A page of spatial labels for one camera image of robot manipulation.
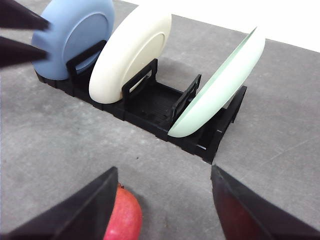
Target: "black dish rack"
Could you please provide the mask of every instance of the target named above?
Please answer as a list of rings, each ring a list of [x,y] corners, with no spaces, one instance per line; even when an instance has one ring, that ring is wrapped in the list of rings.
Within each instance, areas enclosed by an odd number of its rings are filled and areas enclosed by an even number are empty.
[[[171,126],[196,96],[201,75],[196,76],[187,90],[181,92],[156,81],[158,60],[154,59],[122,87],[122,100],[111,104],[98,103],[89,95],[89,81],[94,64],[80,74],[77,74],[76,66],[99,53],[105,44],[106,41],[102,40],[68,61],[66,64],[68,79],[51,80],[37,74],[39,80],[123,121],[132,123],[159,139],[169,141],[190,154],[200,156],[205,162],[212,164],[222,137],[237,116],[247,87],[242,86],[228,107],[221,108],[195,133],[186,137],[168,136]],[[141,83],[130,92],[142,78]]]

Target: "white plate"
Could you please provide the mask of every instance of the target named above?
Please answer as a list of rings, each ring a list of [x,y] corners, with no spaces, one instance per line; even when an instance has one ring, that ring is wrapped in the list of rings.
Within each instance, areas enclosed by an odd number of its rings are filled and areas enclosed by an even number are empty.
[[[168,135],[186,137],[209,121],[244,83],[259,60],[265,41],[262,31],[255,28],[203,86]]]
[[[145,3],[133,10],[111,35],[91,75],[90,97],[102,104],[122,99],[121,88],[165,47],[171,14]]]

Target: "light green plate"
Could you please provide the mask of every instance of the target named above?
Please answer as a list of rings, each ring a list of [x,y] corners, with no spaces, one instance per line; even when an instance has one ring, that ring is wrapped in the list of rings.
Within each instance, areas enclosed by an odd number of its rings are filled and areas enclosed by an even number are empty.
[[[256,27],[203,86],[168,135],[188,136],[209,121],[244,83],[259,60],[265,41],[264,34]]]

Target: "apple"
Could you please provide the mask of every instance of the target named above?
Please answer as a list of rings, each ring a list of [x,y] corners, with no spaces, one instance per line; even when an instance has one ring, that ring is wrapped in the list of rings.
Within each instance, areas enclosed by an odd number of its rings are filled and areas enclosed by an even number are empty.
[[[103,240],[138,240],[142,210],[135,196],[120,183]]]

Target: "concrete surface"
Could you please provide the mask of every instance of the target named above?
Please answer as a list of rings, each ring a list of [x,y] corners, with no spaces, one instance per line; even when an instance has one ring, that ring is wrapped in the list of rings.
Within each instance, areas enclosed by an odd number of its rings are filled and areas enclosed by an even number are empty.
[[[49,1],[19,2],[40,14]],[[118,26],[135,5],[114,5]],[[25,43],[32,36],[1,34]],[[202,87],[245,36],[173,16],[157,80],[185,90],[201,73]],[[256,193],[318,230],[319,76],[319,53],[267,40],[215,158]],[[141,240],[224,239],[209,164],[40,83],[31,64],[1,70],[1,231],[59,203],[111,166],[142,206]]]

